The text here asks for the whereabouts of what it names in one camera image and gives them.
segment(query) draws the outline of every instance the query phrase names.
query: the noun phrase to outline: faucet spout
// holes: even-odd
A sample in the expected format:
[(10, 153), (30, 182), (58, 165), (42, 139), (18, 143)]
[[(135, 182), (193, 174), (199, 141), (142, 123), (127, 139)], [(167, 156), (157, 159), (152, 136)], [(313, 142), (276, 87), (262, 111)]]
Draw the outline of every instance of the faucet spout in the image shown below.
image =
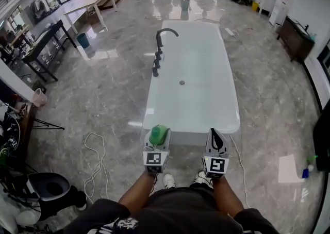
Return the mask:
[(161, 29), (159, 31), (157, 31), (157, 34), (156, 34), (156, 41), (157, 41), (157, 47), (158, 47), (158, 52), (161, 54), (161, 47), (163, 47), (163, 43), (161, 42), (161, 36), (160, 34), (163, 32), (163, 31), (170, 31), (172, 33), (174, 33), (177, 37), (179, 37), (179, 34), (173, 30), (173, 29), (170, 29), (170, 28), (165, 28), (165, 29)]

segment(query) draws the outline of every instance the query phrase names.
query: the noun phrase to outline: black speaker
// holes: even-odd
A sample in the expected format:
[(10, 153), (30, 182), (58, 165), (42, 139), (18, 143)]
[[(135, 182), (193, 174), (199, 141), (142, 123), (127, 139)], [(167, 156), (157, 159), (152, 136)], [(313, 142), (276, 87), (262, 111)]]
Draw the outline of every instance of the black speaker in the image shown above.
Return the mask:
[(330, 101), (326, 104), (323, 112), (317, 121), (314, 131), (313, 140), (315, 147), (316, 166), (319, 171), (330, 172)]

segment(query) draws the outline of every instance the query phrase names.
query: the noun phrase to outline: yellow bin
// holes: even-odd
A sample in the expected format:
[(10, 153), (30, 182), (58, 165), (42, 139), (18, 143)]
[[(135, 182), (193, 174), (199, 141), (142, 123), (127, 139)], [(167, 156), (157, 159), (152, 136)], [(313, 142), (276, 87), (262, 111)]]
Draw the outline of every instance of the yellow bin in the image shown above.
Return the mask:
[(259, 8), (259, 4), (257, 2), (252, 2), (252, 9), (253, 11), (257, 11)]

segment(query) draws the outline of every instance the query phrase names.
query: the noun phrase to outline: black table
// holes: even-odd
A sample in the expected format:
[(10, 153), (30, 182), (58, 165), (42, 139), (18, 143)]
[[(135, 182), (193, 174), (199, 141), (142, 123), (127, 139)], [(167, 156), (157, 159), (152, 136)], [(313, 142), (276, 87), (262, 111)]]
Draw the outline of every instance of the black table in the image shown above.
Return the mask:
[[(40, 53), (42, 52), (42, 50), (45, 48), (45, 46), (48, 44), (48, 42), (51, 40), (51, 38), (54, 38), (57, 42), (59, 42), (59, 40), (56, 37), (56, 33), (58, 32), (59, 29), (62, 29), (65, 33), (65, 35), (67, 36), (65, 38), (65, 40), (63, 41), (63, 43), (60, 45), (60, 47), (56, 50), (55, 54), (53, 55), (51, 61), (49, 62), (49, 64), (47, 66), (45, 66), (43, 64), (43, 61), (39, 61), (38, 60), (38, 56), (40, 55)], [(54, 61), (55, 57), (57, 56), (58, 52), (62, 49), (65, 50), (65, 48), (63, 47), (63, 45), (65, 44), (65, 42), (69, 40), (73, 47), (77, 48), (77, 45), (74, 43), (74, 41), (72, 40), (72, 38), (70, 37), (69, 33), (67, 32), (67, 30), (64, 28), (63, 26), (63, 21), (59, 20), (55, 25), (53, 25), (49, 31), (42, 37), (42, 39), (37, 43), (37, 45), (30, 50), (30, 52), (22, 58), (22, 61), (27, 64), (42, 80), (44, 80), (45, 82), (47, 82), (47, 79), (42, 75), (42, 74), (49, 74), (49, 76), (54, 79), (55, 81), (58, 81), (58, 79), (49, 71), (49, 67), (51, 65), (51, 63)], [(36, 70), (33, 66), (32, 66), (32, 62), (36, 62), (38, 64), (38, 66), (44, 70), (44, 72), (40, 72), (38, 70)]]

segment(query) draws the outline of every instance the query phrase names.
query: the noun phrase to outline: black t-shirt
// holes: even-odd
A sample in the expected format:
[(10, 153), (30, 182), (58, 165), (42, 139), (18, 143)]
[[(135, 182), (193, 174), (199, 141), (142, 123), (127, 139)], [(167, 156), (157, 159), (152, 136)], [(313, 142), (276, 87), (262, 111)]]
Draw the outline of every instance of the black t-shirt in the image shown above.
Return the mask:
[(278, 234), (256, 209), (235, 218), (217, 210), (213, 193), (203, 188), (171, 188), (153, 194), (146, 206), (130, 215), (121, 204), (100, 199), (64, 229), (64, 234), (110, 233), (232, 233)]

